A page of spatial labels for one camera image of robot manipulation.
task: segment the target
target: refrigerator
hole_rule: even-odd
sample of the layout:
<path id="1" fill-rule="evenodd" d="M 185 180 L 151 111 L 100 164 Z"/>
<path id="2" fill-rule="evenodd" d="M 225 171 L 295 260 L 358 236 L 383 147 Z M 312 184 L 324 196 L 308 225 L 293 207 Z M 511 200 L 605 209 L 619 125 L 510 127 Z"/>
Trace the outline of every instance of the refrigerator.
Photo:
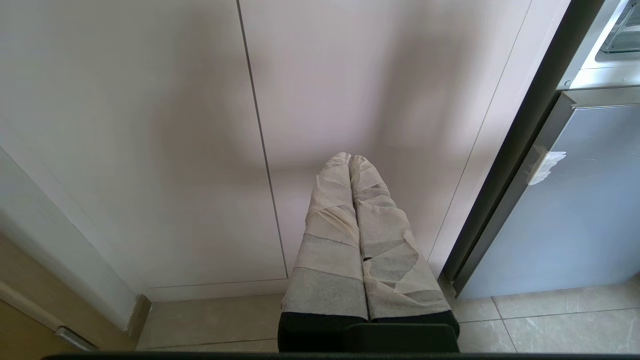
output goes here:
<path id="1" fill-rule="evenodd" d="M 640 272 L 640 1 L 573 0 L 444 268 L 458 297 Z"/>

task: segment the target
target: floor tile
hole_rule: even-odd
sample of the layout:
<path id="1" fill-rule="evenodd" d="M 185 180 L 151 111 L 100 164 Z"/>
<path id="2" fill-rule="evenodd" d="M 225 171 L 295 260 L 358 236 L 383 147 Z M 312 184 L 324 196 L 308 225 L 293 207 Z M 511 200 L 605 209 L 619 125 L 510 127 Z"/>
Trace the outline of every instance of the floor tile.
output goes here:
<path id="1" fill-rule="evenodd" d="M 235 343 L 187 345 L 183 347 L 153 348 L 149 350 L 185 352 L 278 352 L 278 340 L 238 341 Z"/>
<path id="2" fill-rule="evenodd" d="M 138 349 L 277 338 L 282 295 L 154 303 Z"/>
<path id="3" fill-rule="evenodd" d="M 490 297 L 485 299 L 456 299 L 456 290 L 451 284 L 443 278 L 440 278 L 438 283 L 458 322 L 476 322 L 500 318 L 500 314 L 498 314 Z"/>
<path id="4" fill-rule="evenodd" d="M 515 352 L 502 320 L 460 324 L 461 352 Z"/>
<path id="5" fill-rule="evenodd" d="M 504 321 L 518 352 L 640 353 L 640 309 Z"/>
<path id="6" fill-rule="evenodd" d="M 640 275 L 610 286 L 494 297 L 502 318 L 585 313 L 640 307 Z"/>

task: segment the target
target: gray panel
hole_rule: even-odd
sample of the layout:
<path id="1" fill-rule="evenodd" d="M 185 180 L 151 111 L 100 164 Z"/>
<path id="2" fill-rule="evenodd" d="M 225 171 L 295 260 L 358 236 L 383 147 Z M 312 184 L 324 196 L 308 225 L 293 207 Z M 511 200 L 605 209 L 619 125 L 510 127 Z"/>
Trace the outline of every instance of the gray panel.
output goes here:
<path id="1" fill-rule="evenodd" d="M 640 106 L 589 108 L 572 104 L 589 94 L 575 95 L 564 93 L 536 139 L 565 159 L 527 186 L 538 157 L 529 153 L 511 185 L 526 189 L 461 297 L 612 284 L 640 271 Z"/>

